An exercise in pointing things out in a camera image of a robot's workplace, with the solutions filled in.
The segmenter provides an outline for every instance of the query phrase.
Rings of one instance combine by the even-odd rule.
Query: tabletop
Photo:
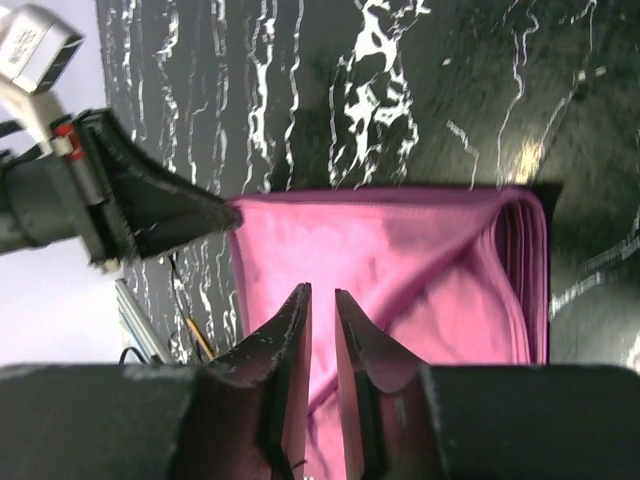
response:
[[[555,363],[640,369],[640,3],[97,2],[107,99],[169,170],[224,198],[362,185],[529,185],[553,206]],[[242,338],[223,236],[126,277],[176,356],[181,310]]]

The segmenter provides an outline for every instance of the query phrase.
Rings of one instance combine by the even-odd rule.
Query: folded cloth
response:
[[[382,188],[248,195],[229,233],[240,318],[250,333],[312,284],[305,474],[344,479],[334,290],[432,364],[547,358],[543,210],[518,188]]]

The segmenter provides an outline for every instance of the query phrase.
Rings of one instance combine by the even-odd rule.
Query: black marble surface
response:
[[[100,0],[98,13],[109,104],[167,168],[225,198],[561,188],[551,360],[640,367],[637,0]],[[177,263],[184,308],[225,351],[241,332],[224,239]],[[181,325],[169,262],[127,278],[168,338]]]

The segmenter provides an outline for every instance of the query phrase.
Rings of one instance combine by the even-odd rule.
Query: black marble table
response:
[[[109,104],[166,168],[225,198],[366,184],[559,192],[551,360],[640,368],[640,2],[97,4]],[[127,270],[183,361],[178,305],[219,352],[241,338],[229,261],[212,236],[180,252],[177,276],[166,258]]]

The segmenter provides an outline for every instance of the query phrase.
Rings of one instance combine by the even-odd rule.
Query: pink towel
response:
[[[305,474],[316,480],[345,478],[336,288],[426,362],[546,362],[546,226],[528,191],[360,189],[232,203],[244,217],[229,239],[245,334],[297,284],[312,284]]]

